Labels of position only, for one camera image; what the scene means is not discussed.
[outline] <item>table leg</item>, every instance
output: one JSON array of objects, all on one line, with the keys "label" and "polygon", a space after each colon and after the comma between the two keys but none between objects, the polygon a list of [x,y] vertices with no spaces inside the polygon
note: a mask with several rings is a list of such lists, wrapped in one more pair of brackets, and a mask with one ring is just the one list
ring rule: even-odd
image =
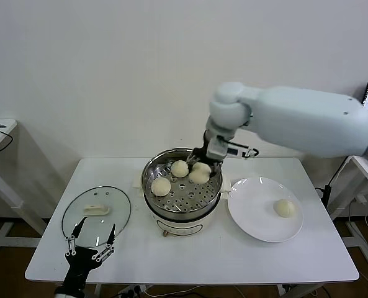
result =
[{"label": "table leg", "polygon": [[7,237],[10,229],[12,228],[12,222],[6,222],[0,229],[0,247],[36,247],[40,241],[40,238],[23,238],[23,237]]},{"label": "table leg", "polygon": [[312,293],[324,284],[299,284],[285,293],[282,298],[302,298],[305,295]]},{"label": "table leg", "polygon": [[279,297],[280,297],[280,296],[283,296],[283,295],[286,293],[286,291],[285,291],[285,289],[283,288],[283,285],[282,285],[282,284],[278,284],[278,285],[277,285],[277,291],[279,292]]},{"label": "table leg", "polygon": [[366,242],[366,239],[364,238],[363,234],[360,232],[356,223],[346,222],[345,224],[348,230],[353,235],[352,237],[342,238],[345,247],[359,247],[368,262],[368,243]]},{"label": "table leg", "polygon": [[368,180],[359,171],[349,184],[338,194],[335,200],[327,206],[331,220],[339,216],[343,210],[351,203],[351,201],[368,185]]},{"label": "table leg", "polygon": [[0,191],[2,198],[9,206],[16,211],[36,232],[43,235],[46,223],[38,216],[19,195],[0,177]]},{"label": "table leg", "polygon": [[102,284],[97,284],[96,285],[96,289],[94,290],[94,295],[96,297],[100,297],[101,296],[101,287],[102,287]]}]

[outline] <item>perforated steel tray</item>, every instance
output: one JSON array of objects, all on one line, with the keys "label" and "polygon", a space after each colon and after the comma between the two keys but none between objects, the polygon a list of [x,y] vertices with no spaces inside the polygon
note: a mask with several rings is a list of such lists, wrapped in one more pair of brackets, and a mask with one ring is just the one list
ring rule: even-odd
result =
[{"label": "perforated steel tray", "polygon": [[[191,152],[188,148],[164,151],[152,158],[142,172],[145,200],[152,211],[162,217],[175,221],[199,219],[208,214],[219,200],[221,173],[205,184],[193,183],[188,176],[177,178],[171,174],[171,165],[177,160],[186,160]],[[165,177],[171,183],[171,191],[164,197],[156,197],[151,191],[151,184],[158,177]]]}]

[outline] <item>white table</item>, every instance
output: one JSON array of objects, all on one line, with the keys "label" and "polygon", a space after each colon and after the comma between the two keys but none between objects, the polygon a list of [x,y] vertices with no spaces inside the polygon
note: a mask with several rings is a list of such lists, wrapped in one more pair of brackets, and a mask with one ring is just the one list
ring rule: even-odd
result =
[{"label": "white table", "polygon": [[261,175],[287,186],[301,201],[301,232],[283,243],[245,234],[221,201],[212,224],[186,238],[163,237],[133,179],[148,159],[90,158],[79,162],[25,272],[32,281],[62,281],[68,270],[61,218],[69,203],[94,186],[115,186],[132,202],[132,215],[115,241],[115,253],[89,283],[101,284],[312,284],[353,281],[359,274],[301,163],[295,158],[227,159],[231,179]]},{"label": "white table", "polygon": [[[0,124],[6,126],[4,128],[0,128],[0,131],[10,133],[14,127],[16,127],[17,122],[14,119],[0,119]],[[0,133],[0,143],[5,138],[6,136]],[[0,192],[4,202],[6,202],[13,211],[17,212],[22,219],[42,235],[46,229],[46,223],[24,202],[24,200],[20,198],[20,196],[2,179],[2,177],[0,177]],[[0,247],[36,247],[38,238],[6,237],[11,227],[12,223],[5,223],[0,230]]]},{"label": "white table", "polygon": [[[327,207],[332,220],[337,218],[343,210],[356,198],[359,202],[366,202],[368,194],[368,159],[360,156],[351,156],[351,161],[357,166],[359,172],[350,180],[346,187],[337,195],[335,200]],[[352,237],[344,237],[346,247],[359,247],[368,262],[368,244],[355,223],[346,222]]]}]

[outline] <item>pot handle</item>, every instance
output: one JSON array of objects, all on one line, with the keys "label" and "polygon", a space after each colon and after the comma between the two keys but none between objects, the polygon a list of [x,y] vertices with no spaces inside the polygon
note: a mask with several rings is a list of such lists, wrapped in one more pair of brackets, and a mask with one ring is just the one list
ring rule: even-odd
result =
[{"label": "pot handle", "polygon": [[229,192],[232,190],[231,180],[228,175],[222,173],[221,199],[228,199]]}]

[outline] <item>power strip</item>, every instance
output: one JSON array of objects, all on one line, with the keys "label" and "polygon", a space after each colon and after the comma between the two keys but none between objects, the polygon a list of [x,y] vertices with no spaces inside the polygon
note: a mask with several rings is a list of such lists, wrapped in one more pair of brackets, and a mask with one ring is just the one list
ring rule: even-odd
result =
[{"label": "power strip", "polygon": [[152,285],[148,285],[148,284],[131,284],[127,287],[125,287],[124,289],[122,289],[121,291],[119,291],[118,294],[123,294],[123,293],[127,293],[129,290],[132,290],[134,292],[134,288],[136,286],[139,286],[141,289],[141,294],[144,293],[147,289],[149,289]]}]

